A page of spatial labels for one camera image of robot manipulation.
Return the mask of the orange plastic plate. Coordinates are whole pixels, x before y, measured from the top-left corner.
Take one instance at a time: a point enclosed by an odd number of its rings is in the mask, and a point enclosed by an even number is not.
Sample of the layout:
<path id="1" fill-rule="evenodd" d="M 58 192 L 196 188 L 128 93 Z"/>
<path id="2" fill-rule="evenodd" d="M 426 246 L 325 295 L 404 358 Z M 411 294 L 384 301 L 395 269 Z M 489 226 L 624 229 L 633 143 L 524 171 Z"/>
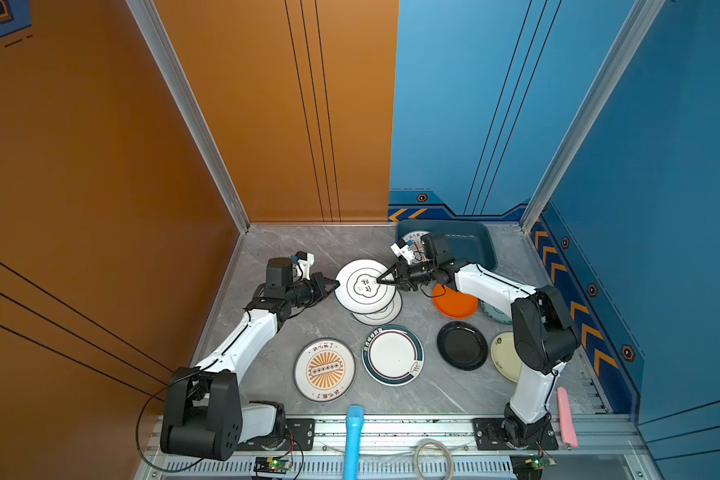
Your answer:
<path id="1" fill-rule="evenodd" d="M 478 309 L 479 300 L 468 294 L 457 292 L 443 285 L 436 285 L 431 299 L 435 308 L 448 318 L 463 320 L 471 317 Z"/>

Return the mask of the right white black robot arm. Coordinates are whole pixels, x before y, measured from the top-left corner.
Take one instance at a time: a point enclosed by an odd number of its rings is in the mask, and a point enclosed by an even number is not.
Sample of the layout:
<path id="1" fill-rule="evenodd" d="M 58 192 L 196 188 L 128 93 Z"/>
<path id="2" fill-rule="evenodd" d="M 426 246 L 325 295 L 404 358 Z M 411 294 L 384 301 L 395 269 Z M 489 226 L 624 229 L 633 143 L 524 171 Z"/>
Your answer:
<path id="1" fill-rule="evenodd" d="M 422 244 L 420 262 L 407 242 L 392 244 L 396 262 L 377 280 L 402 290 L 434 282 L 482 300 L 511 318 L 513 350 L 521 370 L 505 407 L 499 439 L 518 450 L 542 446 L 553 435 L 549 403 L 558 378 L 581 345 L 562 293 L 553 285 L 523 284 L 458 259 L 442 233 L 425 235 Z"/>

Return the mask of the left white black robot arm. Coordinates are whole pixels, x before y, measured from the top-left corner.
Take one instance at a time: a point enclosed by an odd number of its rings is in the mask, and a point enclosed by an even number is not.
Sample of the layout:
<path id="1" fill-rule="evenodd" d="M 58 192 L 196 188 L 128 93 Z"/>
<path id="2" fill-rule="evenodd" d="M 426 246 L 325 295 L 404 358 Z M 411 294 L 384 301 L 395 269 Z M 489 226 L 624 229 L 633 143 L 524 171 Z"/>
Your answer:
<path id="1" fill-rule="evenodd" d="M 238 325 L 206 358 L 180 367 L 168 383 L 160 433 L 166 454 L 224 461 L 250 440 L 285 438 L 282 404 L 242 403 L 239 385 L 293 310 L 328 298 L 340 282 L 311 271 L 314 255 L 299 251 L 268 261 L 265 282 L 254 291 Z"/>

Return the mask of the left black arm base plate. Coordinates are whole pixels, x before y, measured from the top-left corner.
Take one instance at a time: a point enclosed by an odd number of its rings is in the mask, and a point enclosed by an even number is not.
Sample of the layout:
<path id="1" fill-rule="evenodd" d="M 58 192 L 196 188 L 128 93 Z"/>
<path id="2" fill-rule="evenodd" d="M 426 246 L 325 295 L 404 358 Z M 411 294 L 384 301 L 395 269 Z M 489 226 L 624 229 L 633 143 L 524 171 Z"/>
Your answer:
<path id="1" fill-rule="evenodd" d="M 295 440 L 301 449 L 311 451 L 315 433 L 315 420 L 313 418 L 285 419 L 282 435 L 270 434 L 263 437 L 254 437 L 240 443 L 237 451 L 274 451 L 285 452 L 291 447 L 291 440 Z"/>

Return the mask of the white flower plate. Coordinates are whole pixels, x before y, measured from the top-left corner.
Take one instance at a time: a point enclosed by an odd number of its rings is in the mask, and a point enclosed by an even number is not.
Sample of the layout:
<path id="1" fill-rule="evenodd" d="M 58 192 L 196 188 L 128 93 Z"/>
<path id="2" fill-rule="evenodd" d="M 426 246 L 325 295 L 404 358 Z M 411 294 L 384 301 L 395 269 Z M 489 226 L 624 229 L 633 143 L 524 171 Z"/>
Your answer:
<path id="1" fill-rule="evenodd" d="M 396 286 L 376 282 L 386 270 L 384 264 L 372 259 L 349 262 L 337 273 L 340 286 L 335 291 L 336 299 L 352 313 L 371 314 L 383 309 L 396 293 Z"/>
<path id="2" fill-rule="evenodd" d="M 394 321 L 403 307 L 401 294 L 396 292 L 392 301 L 383 309 L 371 314 L 353 313 L 352 316 L 360 323 L 368 326 L 381 326 Z"/>

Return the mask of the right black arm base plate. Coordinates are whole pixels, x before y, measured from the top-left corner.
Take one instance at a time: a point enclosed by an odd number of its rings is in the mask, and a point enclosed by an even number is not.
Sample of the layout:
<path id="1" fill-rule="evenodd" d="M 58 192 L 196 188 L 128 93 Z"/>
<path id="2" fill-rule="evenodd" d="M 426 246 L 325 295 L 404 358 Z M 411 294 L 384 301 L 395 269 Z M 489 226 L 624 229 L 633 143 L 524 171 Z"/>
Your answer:
<path id="1" fill-rule="evenodd" d="M 479 450 L 559 449 L 550 415 L 533 424 L 525 424 L 514 417 L 475 418 L 472 427 Z"/>

